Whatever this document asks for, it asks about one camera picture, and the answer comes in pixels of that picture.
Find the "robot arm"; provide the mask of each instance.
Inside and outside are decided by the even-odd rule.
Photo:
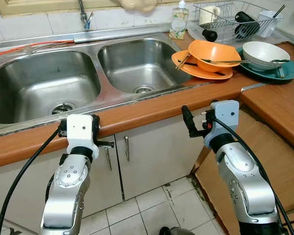
[[[243,146],[213,118],[226,123],[232,130],[238,126],[239,104],[234,100],[214,102],[212,110],[202,113],[207,121],[198,131],[186,106],[183,118],[190,137],[203,136],[204,143],[213,149],[221,177],[229,188],[231,201],[242,235],[280,235],[278,214],[271,186],[261,176],[257,163]]]
[[[54,174],[41,221],[40,234],[76,235],[84,209],[84,195],[89,187],[91,163],[99,154],[97,145],[113,147],[113,143],[96,141],[99,117],[70,115],[66,130],[69,146],[63,163]]]

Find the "dish soap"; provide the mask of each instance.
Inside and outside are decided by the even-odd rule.
[[[185,8],[185,1],[181,0],[177,8],[172,11],[172,21],[169,37],[172,39],[183,39],[186,32],[186,24],[189,10]]]

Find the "faucet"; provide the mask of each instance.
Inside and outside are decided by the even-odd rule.
[[[90,14],[89,18],[87,19],[87,14],[85,13],[84,10],[84,5],[82,0],[78,0],[79,7],[80,7],[80,20],[84,24],[84,29],[89,31],[90,30],[90,21],[92,20],[93,17],[93,12]]]

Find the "floor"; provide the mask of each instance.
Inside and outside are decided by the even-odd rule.
[[[197,181],[184,177],[82,219],[80,235],[158,235],[167,226],[225,235]],[[2,235],[9,235],[4,228]]]

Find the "orange cable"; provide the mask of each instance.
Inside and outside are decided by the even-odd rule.
[[[23,49],[24,47],[32,47],[32,46],[36,46],[36,45],[41,45],[41,44],[50,44],[50,43],[73,43],[74,40],[66,40],[66,41],[48,41],[48,42],[41,42],[41,43],[32,43],[32,44],[29,44],[29,45],[25,45],[25,46],[21,46],[21,47],[16,47],[16,48],[12,48],[12,49],[9,49],[9,50],[5,50],[5,51],[2,51],[0,52],[0,56],[1,55],[4,55],[4,54],[7,54],[7,53],[10,53],[10,52],[13,52],[13,51],[16,51],[16,50],[19,50],[19,49]]]

